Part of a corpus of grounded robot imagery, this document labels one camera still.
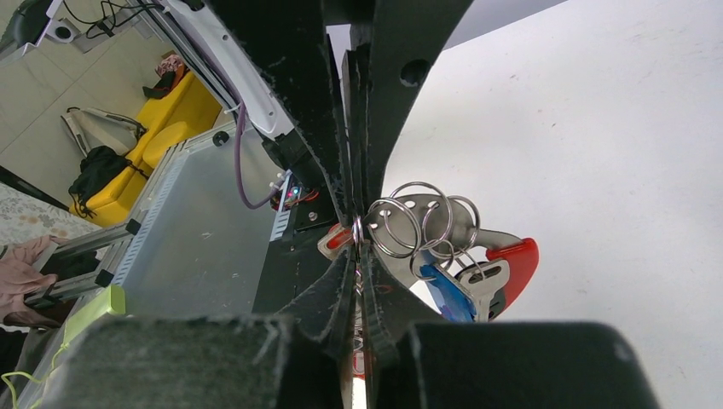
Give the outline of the key organizer with red handle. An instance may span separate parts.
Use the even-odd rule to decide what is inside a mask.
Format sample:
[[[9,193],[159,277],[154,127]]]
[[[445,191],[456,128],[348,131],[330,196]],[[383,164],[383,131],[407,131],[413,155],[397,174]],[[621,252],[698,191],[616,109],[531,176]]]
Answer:
[[[373,201],[350,228],[353,242],[348,245],[360,237],[369,239],[388,271],[406,287],[425,284],[419,268],[436,265],[472,301],[473,322],[493,320],[535,273],[537,243],[484,229],[477,207],[466,197],[446,195],[421,181],[414,185],[418,193],[405,194],[412,187],[407,183]]]

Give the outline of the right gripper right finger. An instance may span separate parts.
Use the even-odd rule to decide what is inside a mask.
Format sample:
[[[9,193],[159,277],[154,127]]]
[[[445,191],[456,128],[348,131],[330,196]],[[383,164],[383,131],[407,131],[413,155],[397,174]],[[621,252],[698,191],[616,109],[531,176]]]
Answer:
[[[409,328],[444,318],[396,279],[368,242],[361,245],[360,273],[368,406],[420,408]]]

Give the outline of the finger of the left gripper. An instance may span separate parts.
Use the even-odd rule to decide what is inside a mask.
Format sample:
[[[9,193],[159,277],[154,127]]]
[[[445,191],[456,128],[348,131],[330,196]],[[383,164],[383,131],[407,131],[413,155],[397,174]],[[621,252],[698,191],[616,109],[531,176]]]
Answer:
[[[338,220],[352,223],[350,160],[321,1],[211,1],[319,165]]]
[[[468,1],[347,1],[344,56],[351,209],[381,196],[391,153],[432,65]]]

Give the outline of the key with red tag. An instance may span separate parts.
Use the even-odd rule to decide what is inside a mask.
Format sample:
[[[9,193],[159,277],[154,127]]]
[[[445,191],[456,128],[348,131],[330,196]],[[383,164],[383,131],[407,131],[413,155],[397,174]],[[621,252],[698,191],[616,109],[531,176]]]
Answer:
[[[333,261],[337,258],[339,252],[352,242],[351,229],[337,223],[328,230],[326,235],[319,239],[317,249],[325,258]]]

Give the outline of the blue key tag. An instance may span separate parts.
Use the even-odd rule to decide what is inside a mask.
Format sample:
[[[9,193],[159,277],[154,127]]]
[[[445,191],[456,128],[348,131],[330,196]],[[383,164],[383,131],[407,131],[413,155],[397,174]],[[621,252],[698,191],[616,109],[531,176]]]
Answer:
[[[419,273],[425,279],[432,300],[443,318],[454,322],[474,321],[476,308],[472,301],[441,269],[427,264],[419,268]]]

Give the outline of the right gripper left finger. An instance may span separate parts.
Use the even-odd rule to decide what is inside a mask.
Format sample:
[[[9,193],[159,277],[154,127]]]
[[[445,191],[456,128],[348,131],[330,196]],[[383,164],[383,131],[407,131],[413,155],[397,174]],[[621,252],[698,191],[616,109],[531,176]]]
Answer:
[[[278,408],[349,408],[356,314],[356,251],[345,246],[327,271],[281,310]]]

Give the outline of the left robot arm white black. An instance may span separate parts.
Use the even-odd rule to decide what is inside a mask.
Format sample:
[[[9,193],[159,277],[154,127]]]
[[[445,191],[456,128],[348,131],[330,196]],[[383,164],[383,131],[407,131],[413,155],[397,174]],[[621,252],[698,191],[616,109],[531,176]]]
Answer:
[[[467,1],[165,1],[149,22],[258,130],[293,128],[350,226]]]

